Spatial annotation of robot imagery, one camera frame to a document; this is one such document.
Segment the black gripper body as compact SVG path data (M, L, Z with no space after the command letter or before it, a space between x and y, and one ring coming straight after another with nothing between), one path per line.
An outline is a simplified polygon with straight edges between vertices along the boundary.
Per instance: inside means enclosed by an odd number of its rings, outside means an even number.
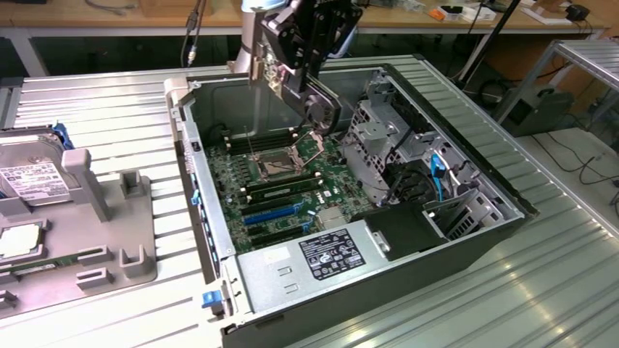
M355 1L349 0L306 0L290 2L291 13L295 17L315 13L319 10L327 12L351 13L354 17L362 16L362 8Z

